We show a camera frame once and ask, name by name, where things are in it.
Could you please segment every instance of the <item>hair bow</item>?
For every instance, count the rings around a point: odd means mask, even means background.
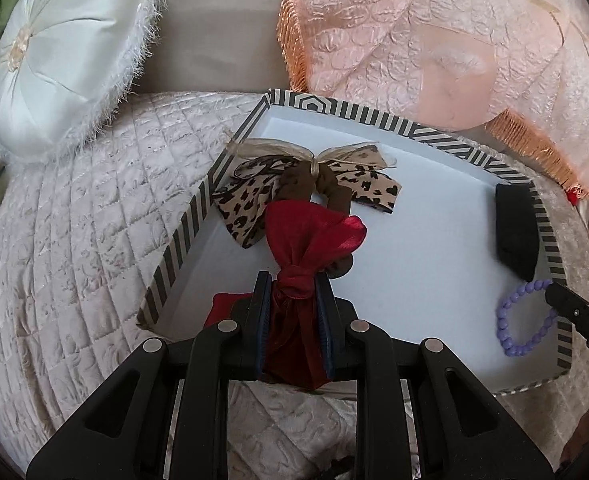
[[[310,163],[310,173],[319,176],[326,165],[338,183],[352,191],[352,200],[392,213],[401,186],[379,170],[394,167],[395,161],[381,155],[373,142],[330,148],[314,155],[307,148],[277,139],[246,139],[227,148],[245,159],[232,174],[229,183],[212,195],[226,228],[232,237],[248,248],[259,241],[265,230],[266,206],[280,188],[280,176],[300,161]]]

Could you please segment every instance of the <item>pink embroidered fabric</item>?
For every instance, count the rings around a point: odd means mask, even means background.
[[[454,131],[509,109],[589,191],[585,0],[293,1],[308,91]]]

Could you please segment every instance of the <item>beige cushion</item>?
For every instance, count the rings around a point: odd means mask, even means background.
[[[135,92],[288,88],[276,40],[281,0],[168,0]]]

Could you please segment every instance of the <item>red satin fabric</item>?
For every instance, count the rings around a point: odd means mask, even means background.
[[[327,383],[317,330],[314,275],[353,253],[366,228],[346,217],[300,200],[272,202],[266,208],[266,238],[281,267],[272,286],[270,334],[264,371],[313,390]],[[234,301],[251,294],[217,294],[206,326],[226,319]]]

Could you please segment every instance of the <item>metal screw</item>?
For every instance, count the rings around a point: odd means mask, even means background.
[[[355,332],[368,332],[370,330],[370,323],[363,319],[355,319],[350,323],[350,328]]]
[[[425,342],[425,348],[438,354],[441,350],[443,350],[443,341],[436,338],[430,338]]]
[[[161,339],[156,338],[148,339],[145,343],[143,343],[143,349],[148,352],[148,354],[154,354],[155,352],[158,352],[161,350],[162,346],[163,343],[161,342]]]
[[[221,330],[221,332],[232,332],[237,329],[237,322],[233,319],[224,319],[219,322],[217,328]]]

